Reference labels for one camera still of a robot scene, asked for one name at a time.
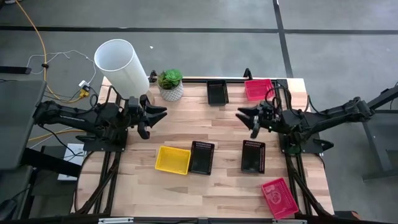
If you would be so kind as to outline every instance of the white cylinder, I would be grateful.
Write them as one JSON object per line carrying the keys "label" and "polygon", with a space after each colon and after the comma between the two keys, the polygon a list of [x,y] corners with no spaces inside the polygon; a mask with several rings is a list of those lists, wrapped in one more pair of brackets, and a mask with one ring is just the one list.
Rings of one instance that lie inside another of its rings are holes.
{"label": "white cylinder", "polygon": [[147,75],[128,41],[114,39],[103,43],[95,52],[94,61],[123,98],[139,98],[147,93]]}

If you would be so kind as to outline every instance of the black mesh basket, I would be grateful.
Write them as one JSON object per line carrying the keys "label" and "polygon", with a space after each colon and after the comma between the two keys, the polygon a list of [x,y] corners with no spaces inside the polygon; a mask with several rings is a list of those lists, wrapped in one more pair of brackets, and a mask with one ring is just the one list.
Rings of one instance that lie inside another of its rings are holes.
{"label": "black mesh basket", "polygon": [[189,172],[210,175],[211,165],[213,163],[213,154],[214,144],[193,141],[191,147]]}
{"label": "black mesh basket", "polygon": [[229,103],[225,80],[207,81],[207,101],[210,106],[224,106]]}
{"label": "black mesh basket", "polygon": [[243,172],[260,173],[265,171],[266,144],[263,142],[243,141],[242,165]]}

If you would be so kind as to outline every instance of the potted plant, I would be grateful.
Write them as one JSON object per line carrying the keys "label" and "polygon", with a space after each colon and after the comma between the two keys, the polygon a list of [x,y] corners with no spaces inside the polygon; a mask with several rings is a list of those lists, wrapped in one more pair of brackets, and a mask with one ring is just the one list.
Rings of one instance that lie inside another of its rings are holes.
{"label": "potted plant", "polygon": [[179,100],[184,92],[182,86],[182,74],[177,69],[170,69],[163,71],[157,77],[157,86],[159,87],[160,95],[167,101]]}

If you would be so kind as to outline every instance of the white pot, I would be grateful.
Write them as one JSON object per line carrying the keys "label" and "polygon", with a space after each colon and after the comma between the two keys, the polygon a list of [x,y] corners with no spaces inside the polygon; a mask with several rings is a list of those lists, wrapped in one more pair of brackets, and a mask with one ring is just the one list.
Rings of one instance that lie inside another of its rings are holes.
{"label": "white pot", "polygon": [[160,95],[162,96],[162,98],[167,101],[177,101],[181,98],[182,94],[184,93],[184,88],[182,86],[181,81],[178,84],[178,86],[172,90],[164,90],[162,87],[159,86],[158,83],[157,87],[159,88]]}

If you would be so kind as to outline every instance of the butcher block table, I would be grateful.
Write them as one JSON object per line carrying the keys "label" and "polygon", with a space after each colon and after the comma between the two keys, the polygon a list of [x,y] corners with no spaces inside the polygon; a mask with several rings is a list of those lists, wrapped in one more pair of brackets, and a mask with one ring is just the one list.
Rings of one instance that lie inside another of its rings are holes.
{"label": "butcher block table", "polygon": [[[287,81],[293,108],[304,109],[307,103],[304,80]],[[105,101],[109,85],[104,78],[100,103]],[[225,106],[208,104],[206,83],[184,83],[183,87],[183,97],[168,102],[160,97],[156,84],[151,84],[155,105],[167,107],[167,116],[148,129],[148,140],[141,139],[136,128],[129,130],[119,166],[112,216],[273,218],[260,185],[279,177],[289,185],[277,133],[262,129],[255,139],[266,144],[265,174],[241,172],[242,143],[250,140],[250,131],[235,113],[238,107],[254,106],[258,101],[247,101],[243,84],[228,83],[229,103]],[[110,101],[114,101],[116,95],[111,96]],[[155,170],[160,146],[190,149],[192,141],[215,144],[211,175],[178,175]],[[98,185],[103,157],[103,152],[95,152],[83,167],[77,191],[78,208]],[[308,188],[323,207],[333,213],[321,159],[313,154],[302,154],[302,159]],[[304,212],[298,185],[297,194]]]}

